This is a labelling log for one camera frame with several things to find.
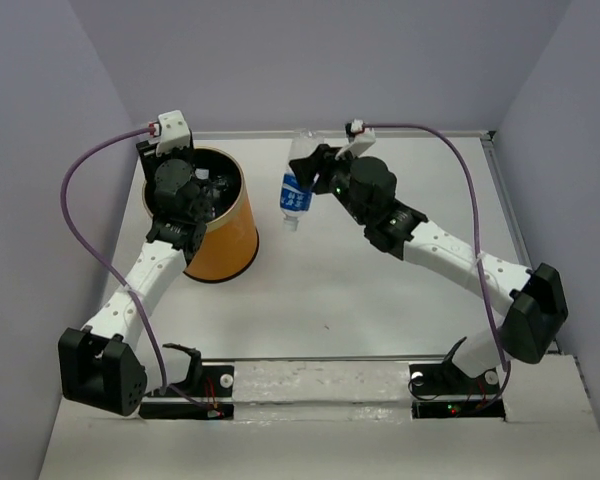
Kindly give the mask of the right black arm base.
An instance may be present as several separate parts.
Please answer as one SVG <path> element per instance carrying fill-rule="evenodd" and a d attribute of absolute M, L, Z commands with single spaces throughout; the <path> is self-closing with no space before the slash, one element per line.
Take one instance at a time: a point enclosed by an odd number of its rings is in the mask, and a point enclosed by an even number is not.
<path fill-rule="evenodd" d="M 412 417 L 417 420 L 506 417 L 495 369 L 470 378 L 453 364 L 410 364 L 407 387 Z"/>

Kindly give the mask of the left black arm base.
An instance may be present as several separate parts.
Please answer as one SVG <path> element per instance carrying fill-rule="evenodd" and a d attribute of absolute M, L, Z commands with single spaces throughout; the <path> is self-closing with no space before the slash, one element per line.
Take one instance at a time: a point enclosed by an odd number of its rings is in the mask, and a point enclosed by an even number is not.
<path fill-rule="evenodd" d="M 230 420 L 234 416 L 235 366 L 202 363 L 191 379 L 171 385 L 164 394 L 147 394 L 138 415 L 145 420 Z"/>

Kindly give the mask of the blue label plastic bottle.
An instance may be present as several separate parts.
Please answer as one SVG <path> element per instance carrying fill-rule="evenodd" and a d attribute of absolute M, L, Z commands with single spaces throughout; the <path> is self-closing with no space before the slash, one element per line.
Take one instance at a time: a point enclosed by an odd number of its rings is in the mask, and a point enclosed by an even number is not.
<path fill-rule="evenodd" d="M 324 137 L 320 132 L 307 129 L 296 131 L 292 138 L 279 196 L 283 226 L 288 231 L 297 230 L 300 217 L 309 210 L 312 200 L 311 191 L 300 187 L 290 162 L 309 156 L 323 142 Z"/>

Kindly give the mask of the clear bottle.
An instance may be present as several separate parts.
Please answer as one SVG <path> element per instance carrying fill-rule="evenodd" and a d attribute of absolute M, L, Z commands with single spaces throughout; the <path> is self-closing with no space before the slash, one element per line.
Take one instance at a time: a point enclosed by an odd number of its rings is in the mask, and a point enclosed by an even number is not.
<path fill-rule="evenodd" d="M 204 168 L 196 168 L 194 174 L 205 197 L 204 219 L 211 222 L 233 205 L 239 194 L 239 182 L 230 174 L 211 174 Z"/>

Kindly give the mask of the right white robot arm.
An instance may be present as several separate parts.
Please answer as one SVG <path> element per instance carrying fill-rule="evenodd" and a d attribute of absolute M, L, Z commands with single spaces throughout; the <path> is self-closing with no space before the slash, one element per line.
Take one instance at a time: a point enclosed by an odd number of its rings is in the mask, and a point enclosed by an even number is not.
<path fill-rule="evenodd" d="M 397 178 L 386 163 L 326 144 L 289 166 L 302 188 L 331 194 L 364 228 L 376 249 L 423 267 L 485 301 L 486 330 L 454 344 L 440 368 L 442 384 L 462 392 L 484 372 L 510 359 L 539 363 L 568 309 L 559 272 L 506 262 L 443 230 L 396 197 Z"/>

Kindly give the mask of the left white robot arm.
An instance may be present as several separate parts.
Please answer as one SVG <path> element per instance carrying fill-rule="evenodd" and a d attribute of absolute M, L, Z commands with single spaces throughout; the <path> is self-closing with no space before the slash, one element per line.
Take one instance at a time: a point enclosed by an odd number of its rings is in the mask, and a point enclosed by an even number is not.
<path fill-rule="evenodd" d="M 69 230 L 119 285 L 81 328 L 65 330 L 58 354 L 65 399 L 129 416 L 145 395 L 171 390 L 186 396 L 199 388 L 203 378 L 200 352 L 159 342 L 150 317 L 198 253 L 208 203 L 183 155 L 172 153 L 144 164 L 157 193 L 156 208 L 138 258 L 127 274 L 121 274 L 78 231 L 68 208 L 68 187 L 78 167 L 117 141 L 109 139 L 83 153 L 61 184 L 61 211 Z"/>

